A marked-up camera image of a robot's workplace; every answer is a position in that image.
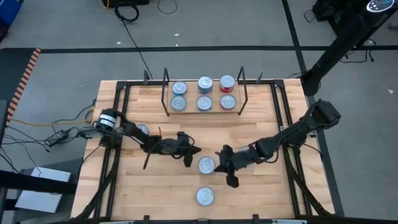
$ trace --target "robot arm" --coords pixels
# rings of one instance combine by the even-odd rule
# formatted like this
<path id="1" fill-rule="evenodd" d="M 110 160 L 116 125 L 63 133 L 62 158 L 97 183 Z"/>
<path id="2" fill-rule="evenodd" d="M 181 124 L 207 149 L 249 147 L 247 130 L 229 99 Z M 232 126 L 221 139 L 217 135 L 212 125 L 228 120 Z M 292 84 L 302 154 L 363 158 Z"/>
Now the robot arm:
<path id="1" fill-rule="evenodd" d="M 121 118 L 123 126 L 116 129 L 117 118 Z M 182 131 L 177 133 L 177 139 L 162 139 L 162 136 L 159 135 L 148 135 L 139 129 L 136 124 L 127 120 L 122 113 L 112 109 L 102 110 L 98 120 L 94 123 L 93 129 L 83 130 L 79 132 L 79 135 L 90 138 L 90 133 L 100 133 L 99 144 L 104 147 L 116 148 L 121 143 L 121 136 L 135 140 L 139 143 L 140 148 L 148 153 L 144 169 L 151 154 L 170 155 L 174 159 L 184 157 L 185 167 L 190 167 L 193 155 L 201 151 L 199 147 L 193 145 L 195 142 L 189 143 L 192 138 Z"/>
<path id="2" fill-rule="evenodd" d="M 247 151 L 233 152 L 229 145 L 224 145 L 223 150 L 217 153 L 220 156 L 220 165 L 216 167 L 215 172 L 227 173 L 227 184 L 238 187 L 239 180 L 234 175 L 236 170 L 252 163 L 266 162 L 274 155 L 274 152 L 278 151 L 280 145 L 300 147 L 305 142 L 308 133 L 331 128 L 339 122 L 340 118 L 341 115 L 330 102 L 319 100 L 299 121 L 273 137 L 261 138 L 250 143 Z"/>

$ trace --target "tin can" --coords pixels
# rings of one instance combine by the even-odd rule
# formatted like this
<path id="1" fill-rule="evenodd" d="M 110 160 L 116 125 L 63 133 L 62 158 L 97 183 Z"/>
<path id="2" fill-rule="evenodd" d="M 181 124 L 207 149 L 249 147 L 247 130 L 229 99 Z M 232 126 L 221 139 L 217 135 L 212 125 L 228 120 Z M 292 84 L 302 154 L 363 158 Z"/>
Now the tin can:
<path id="1" fill-rule="evenodd" d="M 201 187 L 197 191 L 197 202 L 201 206 L 209 206 L 214 201 L 214 193 L 209 187 Z"/>
<path id="2" fill-rule="evenodd" d="M 197 99 L 198 109 L 202 112 L 211 110 L 212 105 L 213 105 L 213 101 L 208 96 L 201 96 Z"/>
<path id="3" fill-rule="evenodd" d="M 233 95 L 224 95 L 221 97 L 220 105 L 224 110 L 233 110 L 236 105 L 236 99 Z"/>
<path id="4" fill-rule="evenodd" d="M 187 107 L 187 101 L 182 96 L 175 96 L 171 102 L 172 108 L 176 112 L 181 112 Z"/>
<path id="5" fill-rule="evenodd" d="M 141 129 L 141 131 L 145 134 L 149 134 L 149 129 L 146 125 L 144 124 L 138 124 L 137 128 Z"/>
<path id="6" fill-rule="evenodd" d="M 198 89 L 201 94 L 211 93 L 213 90 L 213 80 L 210 77 L 200 77 L 198 79 Z"/>
<path id="7" fill-rule="evenodd" d="M 213 158 L 208 156 L 202 157 L 198 162 L 198 168 L 201 174 L 211 174 L 213 173 L 215 167 L 216 162 L 213 160 Z"/>
<path id="8" fill-rule="evenodd" d="M 181 82 L 181 81 L 175 82 L 172 85 L 173 93 L 176 96 L 185 95 L 187 92 L 187 88 L 188 88 L 187 84 L 185 82 Z"/>
<path id="9" fill-rule="evenodd" d="M 220 78 L 220 90 L 223 93 L 231 93 L 235 86 L 235 79 L 231 75 L 223 75 Z"/>

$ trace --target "gray floor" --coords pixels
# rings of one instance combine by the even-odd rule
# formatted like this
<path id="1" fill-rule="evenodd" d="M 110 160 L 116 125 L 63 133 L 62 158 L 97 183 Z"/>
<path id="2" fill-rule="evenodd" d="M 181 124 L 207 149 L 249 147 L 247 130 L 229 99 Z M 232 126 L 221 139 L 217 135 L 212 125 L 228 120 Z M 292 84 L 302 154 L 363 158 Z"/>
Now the gray floor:
<path id="1" fill-rule="evenodd" d="M 128 25 L 139 46 L 292 45 L 280 0 L 177 2 L 178 11 L 171 15 L 161 14 L 152 0 L 139 7 L 139 20 Z M 329 45 L 335 38 L 329 25 L 308 24 L 302 16 L 314 2 L 289 0 L 300 45 Z M 172 9 L 172 0 L 164 0 L 162 7 Z M 378 45 L 398 44 L 398 31 L 382 27 L 373 39 Z M 132 46 L 114 12 L 103 9 L 97 0 L 25 0 L 9 36 L 0 44 L 44 49 Z M 307 68 L 321 54 L 304 52 Z M 261 72 L 264 78 L 284 78 L 300 71 L 294 51 L 152 52 L 143 56 L 154 78 L 161 77 L 164 67 L 171 78 L 237 74 L 242 65 L 251 78 Z M 398 134 L 398 51 L 374 51 L 373 56 L 374 63 L 339 63 L 323 79 L 316 98 L 331 101 L 343 116 L 338 126 L 326 132 L 326 140 L 346 216 L 398 220 L 394 139 Z M 364 52 L 355 52 L 350 60 L 363 58 Z M 72 118 L 95 98 L 101 80 L 141 79 L 143 70 L 137 53 L 42 54 L 14 117 L 36 123 Z M 52 134 L 50 128 L 15 122 L 11 126 L 37 139 Z M 11 130 L 7 133 L 24 138 Z M 3 148 L 18 169 L 34 166 L 22 146 Z M 55 146 L 50 153 L 35 144 L 28 147 L 38 166 L 81 158 L 84 148 L 81 139 Z M 3 162 L 0 168 L 9 170 Z"/>

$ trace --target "wooden table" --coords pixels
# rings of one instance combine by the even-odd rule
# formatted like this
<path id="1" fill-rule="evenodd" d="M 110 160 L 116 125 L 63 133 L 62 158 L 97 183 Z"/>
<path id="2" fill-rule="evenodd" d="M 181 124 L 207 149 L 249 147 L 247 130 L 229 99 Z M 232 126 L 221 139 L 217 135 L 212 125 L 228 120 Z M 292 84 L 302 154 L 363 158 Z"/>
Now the wooden table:
<path id="1" fill-rule="evenodd" d="M 101 82 L 94 119 L 102 109 L 112 108 L 116 82 Z M 224 144 L 237 151 L 241 146 L 279 131 L 269 85 L 248 85 L 249 101 L 241 116 L 237 113 L 166 116 L 160 102 L 161 89 L 161 86 L 133 86 L 127 118 L 136 124 L 147 125 L 153 134 L 158 134 L 160 127 L 164 138 L 176 138 L 177 131 L 185 131 L 195 138 L 195 145 L 202 151 L 194 155 L 190 168 L 184 167 L 182 160 L 152 155 L 147 169 L 142 170 L 146 153 L 133 140 L 123 138 L 112 220 L 142 220 L 144 215 L 150 215 L 151 220 L 251 219 L 253 214 L 259 214 L 260 218 L 294 217 L 283 156 L 279 156 L 275 164 L 263 163 L 237 171 L 240 186 L 236 189 L 226 185 L 225 174 L 201 175 L 197 169 L 197 162 L 203 156 L 211 156 L 218 165 L 215 151 L 220 151 Z M 285 80 L 285 89 L 292 118 L 296 122 L 307 110 L 300 80 Z M 239 90 L 241 97 L 244 96 L 242 86 Z M 278 97 L 287 126 L 279 90 Z M 85 156 L 97 147 L 98 141 L 88 141 Z M 317 147 L 314 138 L 308 138 L 307 144 Z M 307 146 L 301 150 L 308 188 L 333 213 L 319 153 Z M 98 189 L 103 156 L 104 149 L 99 148 L 81 168 L 73 217 L 84 209 Z M 195 200 L 195 193 L 202 186 L 211 187 L 215 193 L 215 201 L 208 207 L 199 206 Z M 300 211 L 304 213 L 302 194 L 298 187 L 296 189 Z M 108 193 L 105 192 L 102 215 L 105 214 L 107 199 Z"/>

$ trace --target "red can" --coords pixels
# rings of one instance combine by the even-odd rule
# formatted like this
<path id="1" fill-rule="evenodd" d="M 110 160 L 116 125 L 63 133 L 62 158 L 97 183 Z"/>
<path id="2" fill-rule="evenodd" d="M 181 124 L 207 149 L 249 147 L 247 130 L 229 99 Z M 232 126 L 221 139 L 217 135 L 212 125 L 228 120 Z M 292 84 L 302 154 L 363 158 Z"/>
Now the red can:
<path id="1" fill-rule="evenodd" d="M 223 93 L 231 93 L 235 86 L 235 79 L 231 75 L 223 75 L 220 78 L 220 90 Z"/>

